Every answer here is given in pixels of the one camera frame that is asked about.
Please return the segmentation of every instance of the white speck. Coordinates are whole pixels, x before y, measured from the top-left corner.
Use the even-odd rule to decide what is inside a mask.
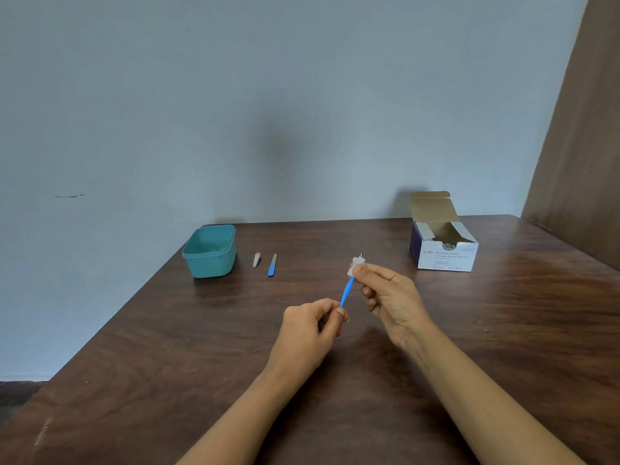
[[[37,447],[39,444],[41,444],[41,442],[43,442],[43,438],[45,437],[45,431],[47,430],[48,426],[50,425],[52,419],[53,418],[47,418],[45,420],[45,424],[43,424],[43,427],[41,428],[41,432],[39,433],[38,436],[36,436],[35,447]]]

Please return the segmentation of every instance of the right arm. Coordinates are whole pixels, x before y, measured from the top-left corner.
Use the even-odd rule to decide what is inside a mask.
[[[355,266],[370,311],[429,381],[483,465],[584,465],[432,322],[411,279]]]

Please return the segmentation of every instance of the forearm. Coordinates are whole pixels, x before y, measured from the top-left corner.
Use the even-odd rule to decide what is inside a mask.
[[[434,325],[408,349],[483,464],[583,464]]]
[[[269,428],[296,390],[263,372],[177,465],[252,464]]]

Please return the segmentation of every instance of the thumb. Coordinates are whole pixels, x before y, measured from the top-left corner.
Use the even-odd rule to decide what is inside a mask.
[[[362,284],[367,285],[377,294],[389,295],[392,282],[386,281],[380,275],[372,272],[367,265],[359,264],[353,268],[353,276]]]
[[[329,314],[329,319],[327,320],[327,323],[325,323],[325,327],[321,331],[321,337],[325,338],[326,342],[329,342],[330,347],[334,343],[334,339],[336,339],[336,335],[338,334],[338,331],[340,331],[342,323],[345,319],[345,315],[343,315],[343,312],[346,313],[342,308],[337,308],[336,310],[333,310]]]

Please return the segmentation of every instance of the box lid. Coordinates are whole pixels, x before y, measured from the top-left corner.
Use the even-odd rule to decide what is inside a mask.
[[[414,192],[409,195],[414,222],[459,222],[448,191]]]

